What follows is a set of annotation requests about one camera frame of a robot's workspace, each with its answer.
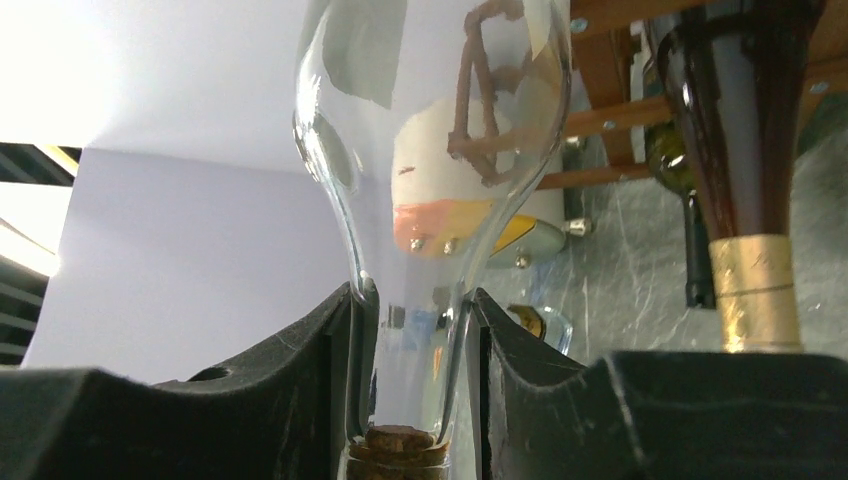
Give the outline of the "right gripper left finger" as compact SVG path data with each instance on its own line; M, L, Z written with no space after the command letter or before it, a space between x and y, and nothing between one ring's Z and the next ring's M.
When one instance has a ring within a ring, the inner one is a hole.
M188 380L100 368L1 374L5 479L339 479L359 431L350 341L376 294L343 285L302 319Z

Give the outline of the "clear round glass bottle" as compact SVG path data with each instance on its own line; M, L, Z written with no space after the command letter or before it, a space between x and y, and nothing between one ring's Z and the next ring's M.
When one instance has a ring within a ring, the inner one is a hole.
M312 1L293 133L348 251L341 479L451 479L471 297L569 110L566 1Z

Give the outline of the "clear square bottle black cap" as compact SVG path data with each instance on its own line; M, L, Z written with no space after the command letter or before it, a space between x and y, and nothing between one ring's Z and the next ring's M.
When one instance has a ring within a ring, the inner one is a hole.
M507 312L525 330L562 355L569 353L573 325L558 310L549 306L509 304Z

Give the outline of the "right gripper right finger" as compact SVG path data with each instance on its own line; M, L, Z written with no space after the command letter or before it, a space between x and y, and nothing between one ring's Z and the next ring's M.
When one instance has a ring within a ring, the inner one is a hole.
M590 365L466 301L486 479L843 479L847 364L812 354L615 351Z

